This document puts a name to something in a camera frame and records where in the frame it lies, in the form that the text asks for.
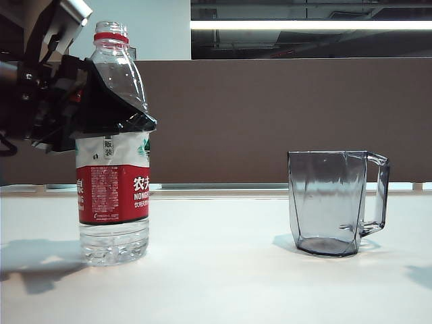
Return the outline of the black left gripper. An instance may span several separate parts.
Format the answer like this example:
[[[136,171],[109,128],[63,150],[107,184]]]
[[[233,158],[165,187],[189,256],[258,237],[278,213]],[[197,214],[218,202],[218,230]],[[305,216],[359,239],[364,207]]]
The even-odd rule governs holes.
[[[18,72],[16,138],[37,149],[72,151],[77,139],[157,128],[140,73],[128,59],[95,63],[64,55],[49,63],[26,53]]]

